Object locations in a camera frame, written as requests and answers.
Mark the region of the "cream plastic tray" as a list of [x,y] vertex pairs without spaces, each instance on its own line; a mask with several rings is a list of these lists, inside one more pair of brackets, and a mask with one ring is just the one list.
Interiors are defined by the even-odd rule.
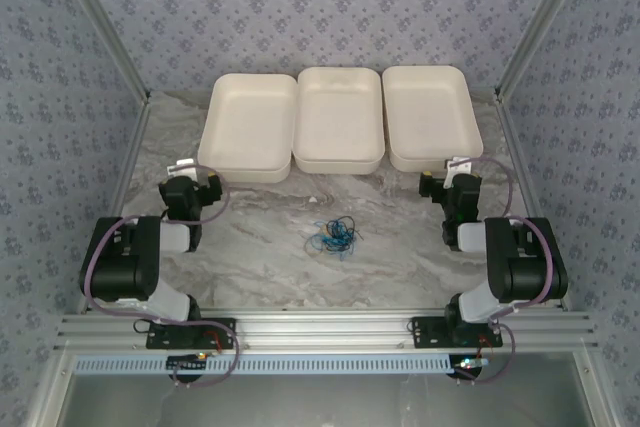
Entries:
[[484,145],[464,74],[452,66],[393,66],[382,74],[389,158],[405,173],[439,172]]
[[297,81],[230,73],[214,84],[197,153],[230,183],[279,183],[291,168]]
[[304,69],[292,152],[308,174],[373,173],[385,154],[380,75],[362,67]]

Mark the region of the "small black circuit board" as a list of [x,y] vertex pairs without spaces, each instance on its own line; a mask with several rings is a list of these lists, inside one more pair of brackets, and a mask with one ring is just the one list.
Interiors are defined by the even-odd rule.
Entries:
[[489,360],[484,357],[452,355],[450,357],[450,363],[453,368],[450,377],[462,380],[473,380],[479,377],[482,370],[489,365]]
[[165,369],[174,373],[180,371],[203,371],[207,366],[206,353],[171,355],[165,361]]

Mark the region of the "aluminium table side rail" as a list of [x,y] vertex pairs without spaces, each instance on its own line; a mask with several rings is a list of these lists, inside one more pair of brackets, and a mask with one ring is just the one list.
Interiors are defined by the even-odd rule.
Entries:
[[495,103],[526,212],[530,216],[544,217],[517,130],[510,116],[508,106],[500,93],[495,94]]
[[133,176],[138,154],[145,134],[150,115],[149,97],[141,102],[141,107],[136,118],[134,129],[125,151],[115,190],[111,197],[108,214],[119,215],[125,205],[125,196]]

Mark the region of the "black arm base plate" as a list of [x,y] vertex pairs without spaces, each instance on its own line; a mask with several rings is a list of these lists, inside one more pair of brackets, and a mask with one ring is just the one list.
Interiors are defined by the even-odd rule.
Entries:
[[486,324],[448,322],[444,317],[413,317],[409,331],[417,349],[503,346],[502,336],[495,334]]
[[204,325],[179,326],[150,323],[146,334],[149,350],[217,351],[235,348],[234,318],[205,319]]

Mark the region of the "aluminium frame post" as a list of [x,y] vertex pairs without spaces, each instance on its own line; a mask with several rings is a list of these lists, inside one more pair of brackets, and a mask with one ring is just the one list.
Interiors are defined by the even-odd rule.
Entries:
[[504,103],[512,95],[565,1],[540,0],[495,87],[498,102]]
[[136,100],[145,105],[147,89],[100,0],[78,0]]

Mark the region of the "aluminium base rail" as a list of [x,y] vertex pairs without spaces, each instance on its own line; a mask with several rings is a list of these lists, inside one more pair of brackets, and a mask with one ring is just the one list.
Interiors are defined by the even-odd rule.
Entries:
[[[242,350],[258,353],[394,353],[414,348],[409,321],[438,316],[438,309],[205,309],[206,317],[231,317]],[[508,316],[518,353],[597,350],[594,322],[583,312],[533,307]],[[145,337],[129,318],[99,312],[65,315],[56,350],[128,353],[145,348]]]

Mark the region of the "aluminium frame leg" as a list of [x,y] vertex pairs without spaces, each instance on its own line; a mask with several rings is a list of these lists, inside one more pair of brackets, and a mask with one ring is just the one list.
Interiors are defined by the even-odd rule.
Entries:
[[594,426],[620,427],[602,356],[582,349],[574,353],[574,361]]
[[52,354],[32,397],[25,427],[57,426],[74,367],[74,354],[64,351]]

